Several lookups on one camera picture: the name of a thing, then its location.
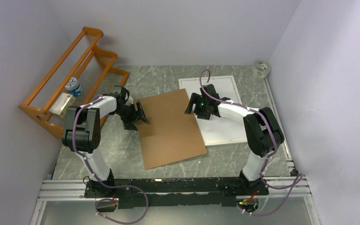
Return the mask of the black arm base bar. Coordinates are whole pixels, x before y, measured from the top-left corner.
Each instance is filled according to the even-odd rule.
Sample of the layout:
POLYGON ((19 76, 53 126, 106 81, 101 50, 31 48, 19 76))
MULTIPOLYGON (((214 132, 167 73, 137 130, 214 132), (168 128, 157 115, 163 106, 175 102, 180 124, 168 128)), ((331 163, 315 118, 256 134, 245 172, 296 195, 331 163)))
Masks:
POLYGON ((114 188, 86 183, 85 198, 115 198, 119 209, 219 204, 232 207, 242 198, 268 195, 261 182, 250 185, 241 177, 114 179, 114 188))

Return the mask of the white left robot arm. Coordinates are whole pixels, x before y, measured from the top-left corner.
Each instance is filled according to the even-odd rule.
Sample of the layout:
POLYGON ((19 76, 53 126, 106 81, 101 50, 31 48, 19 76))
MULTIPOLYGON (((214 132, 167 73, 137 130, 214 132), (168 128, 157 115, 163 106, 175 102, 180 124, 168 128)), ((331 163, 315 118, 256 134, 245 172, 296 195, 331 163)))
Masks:
POLYGON ((63 145, 70 148, 88 170, 90 181, 104 197, 115 192, 113 173, 99 150, 103 117, 117 115, 125 130, 137 131, 136 122, 148 123, 141 102, 134 103, 130 92, 123 86, 114 86, 108 94, 81 106, 71 106, 64 118, 63 145))

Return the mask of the white picture frame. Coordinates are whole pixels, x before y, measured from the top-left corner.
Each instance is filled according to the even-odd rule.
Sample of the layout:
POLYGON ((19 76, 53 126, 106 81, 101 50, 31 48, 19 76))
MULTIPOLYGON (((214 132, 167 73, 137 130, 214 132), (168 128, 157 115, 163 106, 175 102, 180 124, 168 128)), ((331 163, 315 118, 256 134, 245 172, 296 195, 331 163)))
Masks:
POLYGON ((238 107, 231 104, 220 105, 218 109, 219 109, 219 114, 221 115, 220 118, 231 119, 243 126, 244 126, 243 117, 251 113, 242 107, 238 107))

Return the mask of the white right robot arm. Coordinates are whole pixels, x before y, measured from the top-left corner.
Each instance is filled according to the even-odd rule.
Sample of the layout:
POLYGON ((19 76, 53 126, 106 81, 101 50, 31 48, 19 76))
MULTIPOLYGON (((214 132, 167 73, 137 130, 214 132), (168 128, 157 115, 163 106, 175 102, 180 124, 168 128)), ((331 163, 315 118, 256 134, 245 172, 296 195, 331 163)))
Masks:
POLYGON ((284 134, 269 107, 250 108, 236 103, 230 98, 220 98, 214 85, 200 88, 200 93, 193 92, 185 110, 198 119, 209 120, 212 115, 227 118, 244 126, 248 146, 251 150, 246 165, 240 172, 239 189, 249 195, 257 188, 268 158, 284 142, 284 134))

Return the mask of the brown frame backing board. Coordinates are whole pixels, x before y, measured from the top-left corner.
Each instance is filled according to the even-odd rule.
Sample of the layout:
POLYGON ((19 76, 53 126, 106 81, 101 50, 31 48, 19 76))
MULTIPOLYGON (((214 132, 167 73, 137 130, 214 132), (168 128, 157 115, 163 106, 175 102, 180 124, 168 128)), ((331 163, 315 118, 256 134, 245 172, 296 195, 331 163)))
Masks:
POLYGON ((186 114, 185 89, 144 97, 141 103, 148 123, 137 123, 145 170, 207 154, 194 115, 186 114))

